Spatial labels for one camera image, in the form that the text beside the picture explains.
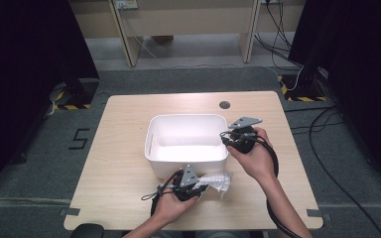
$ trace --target forearm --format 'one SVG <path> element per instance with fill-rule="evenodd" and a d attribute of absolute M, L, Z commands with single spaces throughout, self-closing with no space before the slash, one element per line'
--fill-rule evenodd
<path fill-rule="evenodd" d="M 167 224 L 155 216 L 151 216 L 135 230 L 126 234 L 125 238 L 149 238 L 163 229 Z"/>
<path fill-rule="evenodd" d="M 311 232 L 287 198 L 280 182 L 276 178 L 258 180 L 258 182 L 264 190 L 274 214 L 281 223 L 303 238 L 312 237 Z"/>

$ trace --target white cloth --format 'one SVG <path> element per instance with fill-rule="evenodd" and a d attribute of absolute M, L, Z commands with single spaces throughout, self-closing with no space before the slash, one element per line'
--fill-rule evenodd
<path fill-rule="evenodd" d="M 231 185 L 232 174 L 228 172 L 219 172 L 214 174 L 206 174 L 199 178 L 199 181 L 196 183 L 194 188 L 199 188 L 202 185 L 209 185 L 218 192 L 221 192 L 221 199 L 224 194 L 228 191 L 228 188 Z"/>

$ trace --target black cable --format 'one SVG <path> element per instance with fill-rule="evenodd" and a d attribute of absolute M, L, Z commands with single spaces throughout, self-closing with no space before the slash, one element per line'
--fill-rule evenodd
<path fill-rule="evenodd" d="M 263 137 L 258 136 L 258 135 L 256 135 L 256 137 L 261 138 L 262 141 L 257 140 L 257 139 L 253 139 L 250 137 L 246 137 L 245 139 L 248 139 L 248 140 L 251 140 L 251 141 L 254 141 L 254 142 L 261 144 L 268 151 L 268 153 L 271 155 L 271 159 L 272 159 L 272 162 L 274 165 L 275 177 L 278 177 L 278 173 L 279 173 L 280 168 L 279 168 L 279 164 L 278 164 L 277 154 L 275 153 L 274 149 L 272 149 L 272 147 L 270 145 L 268 145 L 267 141 Z"/>
<path fill-rule="evenodd" d="M 283 223 L 280 222 L 280 220 L 278 219 L 278 217 L 274 214 L 274 211 L 272 210 L 272 207 L 267 199 L 267 210 L 268 210 L 268 213 L 272 219 L 272 221 L 274 222 L 274 224 L 277 225 L 277 227 L 282 230 L 284 233 L 286 233 L 286 235 L 290 236 L 291 238 L 302 238 L 300 237 L 298 234 L 294 233 L 293 231 L 291 231 L 289 228 L 287 228 L 286 226 L 283 225 Z"/>
<path fill-rule="evenodd" d="M 344 124 L 345 122 L 344 121 L 341 121 L 341 122 L 335 122 L 335 123 L 328 123 L 328 124 L 322 124 L 322 125 L 319 125 L 319 126 L 315 126 L 315 127 L 320 127 L 319 130 L 315 130 L 313 132 L 319 132 L 321 130 L 323 130 L 326 126 L 336 126 L 336 125 L 341 125 L 341 124 Z M 310 128 L 310 127 L 297 127 L 297 128 L 290 128 L 290 129 L 302 129 L 302 128 Z M 308 131 L 303 131 L 303 132 L 294 132 L 292 133 L 293 135 L 300 135 L 300 134 L 305 134 L 305 133 L 309 133 L 309 130 Z"/>
<path fill-rule="evenodd" d="M 317 161 L 319 162 L 320 166 L 322 167 L 323 171 L 329 176 L 329 178 L 336 184 L 336 186 L 339 187 L 339 189 L 344 192 L 350 199 L 352 202 L 354 202 L 355 205 L 357 205 L 357 207 L 366 215 L 366 217 L 372 222 L 373 226 L 376 228 L 376 230 L 379 232 L 379 234 L 381 235 L 381 229 L 380 227 L 377 225 L 377 223 L 374 221 L 374 219 L 370 216 L 370 214 L 364 209 L 363 206 L 361 206 L 361 204 L 347 191 L 345 190 L 345 188 L 343 188 L 339 182 L 330 174 L 330 172 L 327 170 L 327 168 L 324 166 L 322 160 L 320 159 L 320 157 L 318 156 L 318 153 L 315 149 L 315 146 L 314 146 L 314 141 L 313 141 L 313 137 L 312 137 L 312 134 L 313 134 L 313 127 L 315 125 L 315 122 L 324 114 L 326 113 L 327 111 L 331 110 L 332 108 L 328 108 L 328 109 L 325 109 L 321 112 L 321 114 L 312 122 L 311 124 L 311 127 L 310 127 L 310 130 L 309 130 L 309 142 L 311 144 L 311 148 L 312 148 L 312 151 L 314 152 L 315 154 L 315 157 L 317 158 Z"/>
<path fill-rule="evenodd" d="M 272 60 L 272 62 L 273 62 L 275 67 L 277 67 L 279 69 L 282 69 L 282 70 L 294 70 L 294 69 L 282 68 L 282 67 L 277 66 L 277 64 L 275 63 L 275 60 L 274 60 L 274 55 L 276 55 L 276 56 L 278 56 L 278 57 L 280 57 L 280 58 L 282 58 L 284 60 L 287 60 L 288 62 L 290 62 L 290 63 L 292 63 L 292 64 L 294 64 L 294 65 L 296 65 L 298 67 L 301 67 L 302 66 L 301 64 L 289 60 L 287 57 L 285 57 L 284 55 L 282 55 L 281 53 L 276 51 L 276 49 L 277 49 L 277 50 L 280 50 L 280 51 L 286 51 L 286 52 L 288 52 L 290 50 L 291 46 L 292 46 L 290 44 L 290 42 L 288 41 L 288 39 L 286 37 L 286 34 L 285 34 L 285 31 L 284 31 L 284 21 L 283 21 L 284 4 L 283 4 L 283 2 L 279 2 L 280 24 L 277 24 L 277 21 L 275 20 L 273 14 L 271 13 L 271 10 L 269 8 L 269 2 L 267 2 L 266 7 L 267 7 L 269 15 L 271 16 L 271 19 L 274 22 L 275 27 L 277 28 L 277 35 L 275 37 L 275 40 L 274 40 L 274 43 L 273 43 L 272 47 L 269 46 L 268 44 L 266 44 L 265 42 L 263 42 L 262 39 L 260 38 L 259 34 L 258 34 L 258 36 L 255 35 L 255 39 L 258 40 L 258 42 L 261 44 L 261 46 L 263 48 L 265 48 L 266 50 L 271 52 L 271 60 Z M 287 50 L 275 47 L 275 44 L 277 42 L 278 37 L 280 37 L 281 40 L 287 45 L 287 48 L 288 48 Z"/>
<path fill-rule="evenodd" d="M 282 2 L 279 3 L 280 24 L 277 24 L 277 21 L 275 20 L 274 16 L 272 15 L 271 10 L 269 8 L 269 4 L 267 4 L 267 11 L 268 11 L 269 15 L 271 16 L 271 19 L 274 22 L 275 27 L 278 30 L 278 33 L 279 33 L 281 40 L 283 40 L 283 42 L 286 43 L 287 47 L 290 49 L 292 45 L 287 40 L 286 34 L 284 33 L 284 23 L 283 23 L 284 7 L 283 7 L 283 3 Z"/>
<path fill-rule="evenodd" d="M 326 126 L 330 126 L 330 125 L 338 125 L 338 124 L 344 123 L 344 122 L 342 121 L 342 122 L 329 123 L 329 124 L 327 124 L 327 121 L 330 119 L 330 117 L 333 116 L 333 115 L 336 115 L 336 114 L 338 114 L 338 112 L 329 114 L 329 115 L 326 117 L 326 120 L 323 122 L 322 125 L 314 126 L 315 128 L 320 127 L 320 129 L 315 130 L 315 131 L 313 131 L 313 132 L 319 132 L 319 131 L 323 130 Z M 302 127 L 292 127 L 292 128 L 290 128 L 290 129 L 291 129 L 291 130 L 297 130 L 297 129 L 304 129 L 304 128 L 310 128 L 310 126 L 309 126 L 309 127 L 307 127 L 307 126 L 302 126 Z M 304 131 L 304 132 L 293 133 L 293 135 L 296 135 L 296 134 L 302 134 L 302 133 L 308 133 L 308 132 L 309 132 L 309 130 L 308 130 L 308 131 Z"/>
<path fill-rule="evenodd" d="M 298 112 L 298 111 L 309 111 L 309 110 L 322 110 L 322 109 L 329 109 L 334 108 L 335 106 L 328 106 L 328 107 L 310 107 L 310 108 L 301 108 L 301 109 L 290 109 L 286 110 L 284 112 Z"/>
<path fill-rule="evenodd" d="M 154 196 L 156 196 L 157 194 L 158 195 L 163 195 L 163 194 L 166 194 L 166 193 L 172 193 L 172 191 L 167 191 L 167 192 L 163 192 L 164 189 L 166 189 L 166 187 L 169 185 L 169 182 L 175 178 L 175 176 L 177 176 L 179 174 L 180 171 L 177 171 L 175 172 L 172 176 L 169 177 L 169 179 L 167 179 L 167 181 L 163 184 L 163 186 L 161 187 L 157 187 L 157 191 L 154 192 L 154 193 L 151 193 L 151 194 L 148 194 L 148 195 L 143 195 L 141 197 L 141 200 L 148 200 L 150 198 L 153 198 Z"/>

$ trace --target white container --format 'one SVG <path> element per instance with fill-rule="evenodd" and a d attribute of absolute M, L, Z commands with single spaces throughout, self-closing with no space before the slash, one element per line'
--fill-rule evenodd
<path fill-rule="evenodd" d="M 200 177 L 225 170 L 228 151 L 219 134 L 228 130 L 224 117 L 174 114 L 154 117 L 148 128 L 145 157 L 154 174 L 165 179 L 191 165 Z"/>

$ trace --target electrical outlet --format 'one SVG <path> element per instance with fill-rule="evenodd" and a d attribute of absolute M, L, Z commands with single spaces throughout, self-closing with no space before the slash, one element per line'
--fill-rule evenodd
<path fill-rule="evenodd" d="M 283 0 L 270 0 L 269 4 L 280 4 L 283 3 Z M 267 0 L 261 0 L 262 5 L 267 5 Z"/>
<path fill-rule="evenodd" d="M 116 8 L 119 10 L 138 9 L 137 0 L 117 0 Z"/>

